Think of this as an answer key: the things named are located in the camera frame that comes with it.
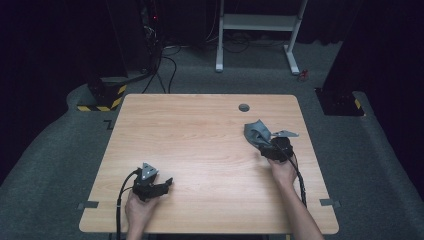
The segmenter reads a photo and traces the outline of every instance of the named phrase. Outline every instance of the hazard tape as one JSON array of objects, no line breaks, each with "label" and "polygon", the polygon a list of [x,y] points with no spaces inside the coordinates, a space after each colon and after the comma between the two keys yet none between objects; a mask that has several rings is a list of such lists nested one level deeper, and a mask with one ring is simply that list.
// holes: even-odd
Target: hazard tape
[{"label": "hazard tape", "polygon": [[358,101],[358,99],[355,99],[355,105],[356,105],[356,108],[358,109],[361,108],[361,103]]},{"label": "hazard tape", "polygon": [[127,88],[127,85],[124,85],[120,87],[117,91],[117,94],[113,96],[110,101],[112,102],[110,106],[104,106],[104,105],[78,105],[77,108],[81,112],[93,112],[93,111],[101,111],[101,112],[108,112],[108,111],[114,111],[116,108],[118,108],[119,104],[122,101],[122,96],[124,95],[125,89]]}]

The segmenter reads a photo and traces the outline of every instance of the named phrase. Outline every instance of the yellow and black tape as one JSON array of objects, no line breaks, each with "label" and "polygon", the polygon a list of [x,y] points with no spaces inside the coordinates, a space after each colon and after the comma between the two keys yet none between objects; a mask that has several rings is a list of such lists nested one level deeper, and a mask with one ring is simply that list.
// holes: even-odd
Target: yellow and black tape
[{"label": "yellow and black tape", "polygon": [[108,104],[97,105],[97,104],[80,104],[77,106],[79,111],[82,112],[91,112],[91,111],[101,111],[108,112],[114,111],[119,106],[122,101],[122,97],[124,95],[125,89],[127,85],[123,85],[119,87],[117,90],[113,90],[109,94],[106,95]]},{"label": "yellow and black tape", "polygon": [[358,101],[358,99],[355,99],[355,105],[356,108],[361,109],[361,103]]}]

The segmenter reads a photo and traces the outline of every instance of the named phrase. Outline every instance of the forearm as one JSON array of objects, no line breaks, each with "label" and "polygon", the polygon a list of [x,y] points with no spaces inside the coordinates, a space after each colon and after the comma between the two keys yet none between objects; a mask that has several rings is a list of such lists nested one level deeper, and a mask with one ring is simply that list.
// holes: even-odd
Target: forearm
[{"label": "forearm", "polygon": [[128,228],[127,240],[141,240],[143,237],[143,228]]},{"label": "forearm", "polygon": [[279,183],[279,189],[295,239],[324,239],[315,220],[297,196],[293,186]]}]

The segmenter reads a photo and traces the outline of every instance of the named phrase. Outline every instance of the round black object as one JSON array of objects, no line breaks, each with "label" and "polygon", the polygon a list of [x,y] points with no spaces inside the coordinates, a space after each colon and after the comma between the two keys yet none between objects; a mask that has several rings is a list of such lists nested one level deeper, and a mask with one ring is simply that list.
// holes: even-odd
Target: round black object
[{"label": "round black object", "polygon": [[293,147],[287,137],[276,137],[271,139],[272,146],[261,146],[261,155],[279,162],[284,162],[294,154]]},{"label": "round black object", "polygon": [[239,110],[242,111],[242,112],[247,112],[247,111],[250,110],[250,107],[249,107],[249,105],[242,103],[242,104],[239,105]]}]

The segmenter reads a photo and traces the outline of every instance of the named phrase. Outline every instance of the cable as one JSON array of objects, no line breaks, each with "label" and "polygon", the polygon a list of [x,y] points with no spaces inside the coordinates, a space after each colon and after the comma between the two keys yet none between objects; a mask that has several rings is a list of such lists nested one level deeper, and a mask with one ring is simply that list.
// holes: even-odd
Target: cable
[{"label": "cable", "polygon": [[128,177],[125,179],[124,183],[122,184],[121,190],[119,191],[118,200],[116,201],[116,240],[121,240],[121,200],[122,200],[122,193],[124,193],[126,190],[130,189],[127,188],[124,190],[125,185],[128,182],[128,179],[132,177],[134,174],[139,173],[139,169],[133,171]]},{"label": "cable", "polygon": [[124,189],[124,192],[125,192],[125,191],[127,191],[127,190],[130,190],[131,188],[132,188],[132,187],[127,187],[127,188],[125,188],[125,189]]},{"label": "cable", "polygon": [[274,146],[277,146],[278,149],[280,149],[281,153],[284,154],[284,156],[287,158],[287,160],[289,160],[289,162],[291,163],[291,165],[293,166],[294,170],[296,171],[296,175],[297,178],[299,179],[299,186],[300,186],[300,197],[302,199],[302,203],[303,205],[305,205],[306,208],[308,208],[307,204],[306,204],[306,190],[305,190],[305,183],[303,181],[303,177],[302,174],[300,174],[299,171],[299,166],[298,166],[298,162],[297,162],[297,157],[296,154],[293,152],[293,156],[296,159],[296,164],[294,164],[293,160],[291,160],[291,158],[289,158],[289,156],[284,152],[284,150],[278,146],[278,144],[274,144]]},{"label": "cable", "polygon": [[246,51],[248,48],[249,48],[249,46],[250,46],[250,42],[249,42],[249,40],[247,39],[247,38],[245,38],[245,43],[244,42],[240,42],[240,41],[238,41],[237,39],[234,39],[233,41],[232,41],[232,43],[233,44],[242,44],[242,45],[245,45],[245,47],[242,49],[242,50],[239,50],[239,51],[233,51],[233,50],[229,50],[228,48],[225,48],[225,47],[222,47],[225,51],[227,51],[227,52],[230,52],[230,53],[242,53],[242,52],[244,52],[244,51]]},{"label": "cable", "polygon": [[163,85],[162,78],[159,75],[159,72],[156,73],[156,76],[159,79],[160,86],[162,87],[163,93],[166,93],[165,86]]},{"label": "cable", "polygon": [[150,78],[149,82],[147,83],[146,87],[143,89],[143,91],[141,93],[145,93],[147,88],[149,88],[150,83],[152,82],[153,78],[156,76],[156,73],[154,73],[152,75],[152,77]]},{"label": "cable", "polygon": [[215,37],[213,37],[213,38],[211,38],[211,39],[207,40],[207,41],[206,41],[206,43],[213,42],[213,41],[217,40],[218,38],[219,38],[219,35],[216,35]]},{"label": "cable", "polygon": [[236,5],[236,9],[234,10],[234,13],[237,13],[239,5],[240,5],[240,0],[237,1],[237,5]]},{"label": "cable", "polygon": [[175,72],[177,71],[177,64],[175,63],[173,59],[169,57],[163,57],[163,58],[168,59],[174,64],[174,72],[172,73],[171,79],[169,80],[169,83],[168,83],[168,93],[171,93],[171,84],[172,84],[172,80],[174,79]]},{"label": "cable", "polygon": [[209,35],[206,37],[206,42],[208,41],[208,39],[210,38],[210,36],[212,35],[213,29],[215,28],[215,22],[216,22],[216,15],[218,12],[218,0],[215,1],[215,16],[213,17],[213,24],[212,24],[212,28],[211,31],[209,32]]},{"label": "cable", "polygon": [[251,47],[275,47],[278,45],[283,45],[285,41],[272,41],[271,43],[252,43],[250,42]]},{"label": "cable", "polygon": [[175,55],[177,53],[179,53],[181,51],[182,46],[180,45],[175,45],[175,46],[167,46],[164,47],[163,49],[171,49],[171,48],[178,48],[177,51],[173,52],[173,53],[168,53],[168,54],[163,54],[162,56],[171,56],[171,55]]}]

